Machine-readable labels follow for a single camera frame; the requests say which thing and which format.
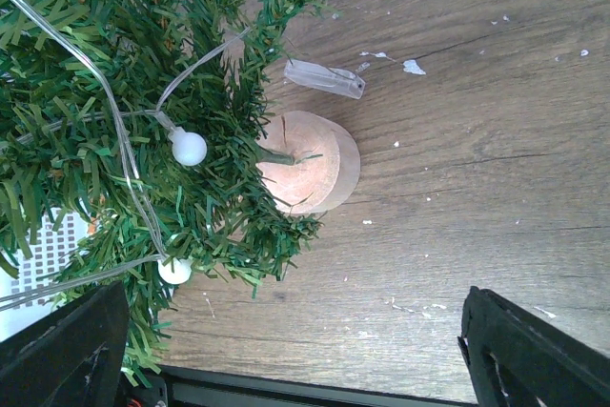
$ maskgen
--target green artificial pine needle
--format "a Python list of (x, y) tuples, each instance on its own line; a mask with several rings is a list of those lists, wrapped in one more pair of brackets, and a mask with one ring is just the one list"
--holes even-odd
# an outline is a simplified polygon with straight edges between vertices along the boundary
[[(148, 194), (170, 257), (192, 259), (193, 269), (210, 277), (241, 278), (253, 286), (253, 297), (266, 276), (281, 278), (320, 223), (279, 212), (256, 166), (295, 163), (256, 146), (272, 116), (265, 71), (282, 55), (290, 19), (319, 12), (326, 0), (262, 0), (254, 17), (242, 9), (244, 0), (27, 1), (104, 73), (120, 110), (133, 113), (123, 118), (140, 174), (132, 186)], [(57, 231), (70, 211), (94, 217), (97, 231), (69, 254), (56, 281), (155, 254), (99, 82), (8, 0), (0, 0), (0, 11), (0, 269), (17, 277), (15, 253), (31, 256), (28, 241), (36, 242), (43, 216)], [(242, 55), (219, 55), (200, 66), (163, 106), (176, 126), (206, 136), (205, 161), (183, 167), (165, 129), (137, 113), (153, 110), (178, 74), (246, 27), (252, 30)], [(59, 129), (51, 130), (52, 123)], [(22, 135), (28, 140), (19, 141)], [(59, 210), (55, 219), (51, 209)], [(118, 279), (131, 310), (123, 373), (146, 384), (141, 368), (158, 370), (166, 348), (161, 330), (169, 323), (159, 323), (158, 314), (171, 308), (174, 286), (161, 279), (156, 263)], [(94, 287), (67, 290), (55, 301)]]

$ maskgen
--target white light bulb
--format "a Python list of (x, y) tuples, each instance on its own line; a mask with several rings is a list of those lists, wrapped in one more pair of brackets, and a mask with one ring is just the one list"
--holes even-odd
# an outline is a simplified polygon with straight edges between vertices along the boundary
[(191, 272), (193, 271), (191, 269), (191, 264), (193, 264), (191, 259), (173, 259), (165, 265), (163, 260), (156, 262), (161, 278), (172, 285), (181, 285), (191, 278)]
[(172, 153), (183, 166), (196, 166), (206, 157), (208, 145), (201, 135), (176, 128), (170, 133)]

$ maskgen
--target wood grain surface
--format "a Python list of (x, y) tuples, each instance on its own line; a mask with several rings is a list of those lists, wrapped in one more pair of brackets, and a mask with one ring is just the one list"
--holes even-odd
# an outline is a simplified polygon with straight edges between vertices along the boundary
[(471, 285), (609, 355), (610, 0), (330, 5), (340, 17), (297, 19), (287, 48), (349, 70), (369, 61), (362, 99), (287, 83), (283, 63), (268, 96), (275, 112), (347, 129), (360, 183), (256, 300), (203, 276), (181, 288), (165, 362), (473, 401), (456, 344)]

